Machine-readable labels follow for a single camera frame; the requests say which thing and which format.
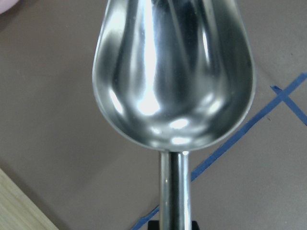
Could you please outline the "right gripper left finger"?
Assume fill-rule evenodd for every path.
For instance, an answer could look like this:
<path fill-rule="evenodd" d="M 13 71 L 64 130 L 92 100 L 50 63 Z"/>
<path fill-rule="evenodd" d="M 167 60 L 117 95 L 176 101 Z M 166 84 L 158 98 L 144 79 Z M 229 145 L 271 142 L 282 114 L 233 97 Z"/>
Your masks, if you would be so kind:
<path fill-rule="evenodd" d="M 147 230 L 160 230 L 160 221 L 150 220 L 147 225 Z"/>

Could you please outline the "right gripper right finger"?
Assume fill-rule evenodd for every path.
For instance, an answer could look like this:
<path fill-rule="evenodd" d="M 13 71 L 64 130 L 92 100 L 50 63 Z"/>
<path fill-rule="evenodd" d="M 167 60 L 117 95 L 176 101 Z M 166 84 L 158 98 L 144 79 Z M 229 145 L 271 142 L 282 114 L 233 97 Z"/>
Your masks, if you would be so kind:
<path fill-rule="evenodd" d="M 193 220 L 193 221 L 191 222 L 191 225 L 192 225 L 192 226 L 191 226 L 191 229 L 192 229 L 192 230 L 200 230 L 200 227 L 199 227 L 197 221 Z"/>

